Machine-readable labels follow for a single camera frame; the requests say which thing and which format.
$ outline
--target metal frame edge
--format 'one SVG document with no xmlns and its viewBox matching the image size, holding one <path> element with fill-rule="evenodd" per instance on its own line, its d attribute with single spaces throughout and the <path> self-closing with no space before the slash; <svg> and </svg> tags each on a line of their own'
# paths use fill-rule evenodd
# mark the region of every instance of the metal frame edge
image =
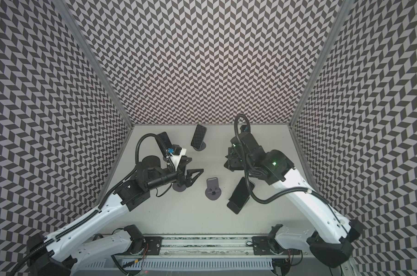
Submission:
<svg viewBox="0 0 417 276">
<path fill-rule="evenodd" d="M 336 42 L 336 39 L 339 36 L 340 30 L 342 26 L 345 24 L 345 21 L 354 3 L 354 0 L 343 0 L 340 9 L 337 12 L 336 19 L 334 20 L 333 25 L 331 26 L 331 30 L 329 31 L 328 37 L 325 40 L 325 44 L 323 45 L 322 51 L 319 53 L 317 62 L 314 65 L 313 71 L 311 72 L 311 76 L 307 81 L 305 90 L 302 92 L 302 95 L 300 96 L 299 104 L 296 106 L 293 116 L 291 117 L 291 120 L 289 122 L 290 126 L 293 126 L 302 114 L 306 101 L 310 97 L 311 91 L 316 85 L 317 78 L 319 77 L 320 72 L 322 71 L 323 66 L 325 65 L 328 55 L 331 52 L 331 49 L 333 48 L 334 43 Z"/>
<path fill-rule="evenodd" d="M 73 15 L 70 13 L 69 8 L 64 0 L 52 0 L 55 8 L 59 12 L 60 16 L 64 20 L 64 23 L 67 25 L 69 31 L 71 32 L 72 36 L 74 37 L 76 44 L 79 46 L 81 51 L 83 52 L 86 59 L 89 61 L 90 66 L 95 71 L 98 79 L 101 81 L 101 84 L 104 86 L 104 91 L 107 92 L 111 102 L 121 115 L 123 121 L 128 125 L 128 127 L 133 127 L 132 120 L 128 116 L 123 104 L 119 100 L 117 94 L 115 93 L 110 81 L 107 79 L 106 74 L 102 70 L 100 64 L 98 63 L 95 54 L 92 52 L 88 42 L 86 41 L 83 32 L 79 28 L 78 24 L 76 23 Z"/>
<path fill-rule="evenodd" d="M 306 161 L 306 156 L 302 150 L 299 140 L 297 139 L 296 132 L 294 132 L 294 130 L 291 127 L 288 127 L 288 129 L 290 131 L 291 138 L 293 139 L 297 155 L 299 156 L 300 164 L 302 165 L 303 171 L 305 172 L 306 180 L 308 181 L 308 184 L 311 185 L 311 187 L 313 187 L 316 191 L 319 191 L 319 186 L 317 185 L 316 180 L 314 179 L 313 171 L 311 170 L 310 165 Z"/>
</svg>

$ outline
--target mounting plate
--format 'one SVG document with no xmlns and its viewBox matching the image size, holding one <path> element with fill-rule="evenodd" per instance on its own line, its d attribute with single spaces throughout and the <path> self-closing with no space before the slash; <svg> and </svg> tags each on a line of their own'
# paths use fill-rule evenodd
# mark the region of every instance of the mounting plate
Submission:
<svg viewBox="0 0 417 276">
<path fill-rule="evenodd" d="M 267 236 L 253 236 L 253 252 L 255 256 L 277 255 L 274 254 L 268 245 Z M 300 250 L 290 249 L 291 255 L 300 255 Z M 288 249 L 284 249 L 280 255 L 288 255 Z"/>
<path fill-rule="evenodd" d="M 289 259 L 272 259 L 273 272 L 277 276 L 285 276 L 290 272 L 290 260 Z"/>
<path fill-rule="evenodd" d="M 162 237 L 144 237 L 149 245 L 146 256 L 158 256 L 161 251 Z"/>
</svg>

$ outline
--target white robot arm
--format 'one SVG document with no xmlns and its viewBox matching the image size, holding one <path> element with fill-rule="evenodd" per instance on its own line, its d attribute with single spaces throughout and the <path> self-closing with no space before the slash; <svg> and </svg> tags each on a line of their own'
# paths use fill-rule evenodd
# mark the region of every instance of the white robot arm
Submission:
<svg viewBox="0 0 417 276">
<path fill-rule="evenodd" d="M 241 133 L 238 131 L 239 118 L 246 122 Z M 354 249 L 351 243 L 361 235 L 363 224 L 356 219 L 349 220 L 332 208 L 282 152 L 265 152 L 251 134 L 245 115 L 239 114 L 235 118 L 234 134 L 224 167 L 244 171 L 247 190 L 255 201 L 268 204 L 280 196 L 287 196 L 314 226 L 311 229 L 293 229 L 278 225 L 277 232 L 272 230 L 267 238 L 270 248 L 276 253 L 290 248 L 308 250 L 331 268 L 347 261 Z M 259 199 L 253 193 L 249 177 L 265 180 L 280 191 L 266 200 Z"/>
</svg>

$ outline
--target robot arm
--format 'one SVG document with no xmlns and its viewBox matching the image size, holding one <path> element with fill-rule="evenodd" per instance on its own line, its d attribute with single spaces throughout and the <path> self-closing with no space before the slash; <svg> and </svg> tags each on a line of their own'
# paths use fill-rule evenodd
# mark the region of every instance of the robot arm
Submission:
<svg viewBox="0 0 417 276">
<path fill-rule="evenodd" d="M 237 128 L 239 117 L 247 122 L 241 127 L 241 133 Z M 269 246 L 273 251 L 282 248 L 308 250 L 332 268 L 347 261 L 354 249 L 351 242 L 361 235 L 363 224 L 356 219 L 349 220 L 332 208 L 282 152 L 265 152 L 251 134 L 250 123 L 243 114 L 234 120 L 234 130 L 235 136 L 231 139 L 232 146 L 228 149 L 224 167 L 232 171 L 244 170 L 247 190 L 255 201 L 268 204 L 280 196 L 287 196 L 314 226 L 312 229 L 293 229 L 280 225 L 277 232 L 269 237 Z M 279 192 L 261 200 L 250 188 L 248 177 L 264 180 Z"/>
<path fill-rule="evenodd" d="M 150 191 L 175 183 L 178 187 L 193 185 L 203 173 L 203 169 L 187 170 L 191 162 L 186 157 L 186 149 L 173 145 L 172 149 L 165 149 L 162 141 L 154 134 L 144 135 L 136 148 L 138 160 L 139 145 L 143 139 L 153 136 L 158 144 L 167 152 L 167 168 L 161 168 L 160 159 L 147 156 L 137 162 L 135 168 L 117 185 L 106 193 L 99 206 L 92 208 L 80 218 L 48 234 L 32 236 L 27 242 L 27 256 L 11 271 L 13 276 L 27 262 L 32 275 L 53 275 L 57 271 L 59 276 L 69 276 L 77 268 L 95 262 L 103 257 L 130 251 L 139 253 L 145 246 L 142 233 L 135 225 L 125 227 L 114 235 L 92 242 L 85 241 L 97 233 L 105 225 L 132 211 L 135 207 L 150 198 Z"/>
</svg>

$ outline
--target red wire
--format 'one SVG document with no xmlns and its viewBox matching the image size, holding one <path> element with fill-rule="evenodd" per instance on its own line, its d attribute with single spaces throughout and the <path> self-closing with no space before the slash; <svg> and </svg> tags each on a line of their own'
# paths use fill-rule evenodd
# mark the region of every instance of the red wire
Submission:
<svg viewBox="0 0 417 276">
<path fill-rule="evenodd" d="M 145 258 L 145 256 L 146 256 L 147 250 L 149 250 L 149 244 L 147 244 L 147 249 L 144 251 L 144 255 L 143 255 L 143 262 L 141 263 L 141 270 L 143 270 L 144 258 Z"/>
</svg>

